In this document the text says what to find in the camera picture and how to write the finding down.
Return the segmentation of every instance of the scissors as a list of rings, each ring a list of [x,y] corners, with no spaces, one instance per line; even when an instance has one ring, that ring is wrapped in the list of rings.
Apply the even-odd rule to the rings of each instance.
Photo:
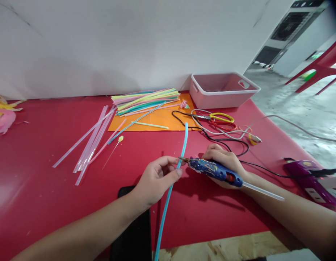
[[[188,113],[185,113],[185,115],[189,115],[189,116],[192,116],[192,117],[198,117],[198,118],[208,120],[215,127],[220,128],[220,129],[222,129],[224,131],[227,131],[227,132],[233,131],[237,128],[237,126],[233,123],[234,118],[232,118],[230,115],[227,115],[227,114],[224,114],[224,113],[221,113],[221,112],[216,112],[216,113],[212,113],[212,114],[209,114],[209,115],[196,115],[196,114],[188,114]],[[215,115],[224,116],[227,119],[223,119],[223,118],[217,117]],[[225,127],[220,126],[219,124],[226,124],[226,126],[231,126],[232,128],[225,128]]]

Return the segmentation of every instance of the purple power strip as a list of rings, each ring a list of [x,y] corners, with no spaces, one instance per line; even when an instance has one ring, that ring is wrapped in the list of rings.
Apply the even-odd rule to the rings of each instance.
[[[310,170],[321,169],[313,161],[293,161],[285,164],[284,168],[293,177],[310,175]],[[307,177],[297,178],[295,179],[295,181],[302,189],[307,192],[307,194],[312,198],[313,201],[324,207],[335,209],[336,198],[332,196],[329,192],[327,192],[326,189],[318,181],[319,179],[325,178]]]

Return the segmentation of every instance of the red plastic chair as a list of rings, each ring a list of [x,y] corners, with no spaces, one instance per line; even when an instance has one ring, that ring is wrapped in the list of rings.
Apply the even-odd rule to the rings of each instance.
[[[306,68],[304,68],[302,71],[300,71],[298,74],[296,74],[294,77],[292,77],[286,84],[289,84],[294,79],[300,77],[302,74],[306,73],[309,70],[316,70],[315,75],[308,80],[305,84],[303,84],[301,87],[299,87],[295,92],[300,93],[313,85],[314,83],[318,82],[319,80],[331,76],[336,75],[336,68],[331,68],[336,63],[336,42],[329,48],[327,51],[325,51],[318,59],[316,59],[314,62],[312,62],[310,65],[308,65]],[[332,84],[336,82],[336,78],[331,81],[328,85],[326,85],[323,89],[321,89],[318,93],[315,95],[319,95],[324,90],[326,90],[328,87],[330,87]]]

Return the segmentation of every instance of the concrete floor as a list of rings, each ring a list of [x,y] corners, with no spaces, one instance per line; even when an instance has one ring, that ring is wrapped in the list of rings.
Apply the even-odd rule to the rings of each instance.
[[[284,85],[288,78],[268,73],[259,65],[251,65],[244,75],[261,87],[261,91],[252,100],[266,115],[277,114],[315,135],[336,139],[336,83],[322,94],[315,95],[334,76],[327,77],[297,94],[295,90],[304,83],[302,79]],[[324,168],[336,168],[336,142],[311,137],[280,119],[273,117],[271,120]]]

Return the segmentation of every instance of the black phone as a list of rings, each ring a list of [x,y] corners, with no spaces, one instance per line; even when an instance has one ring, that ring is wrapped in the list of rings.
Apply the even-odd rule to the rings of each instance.
[[[118,198],[131,192],[134,187],[122,187],[118,192]],[[112,243],[110,261],[122,260],[152,261],[150,209],[134,220]]]

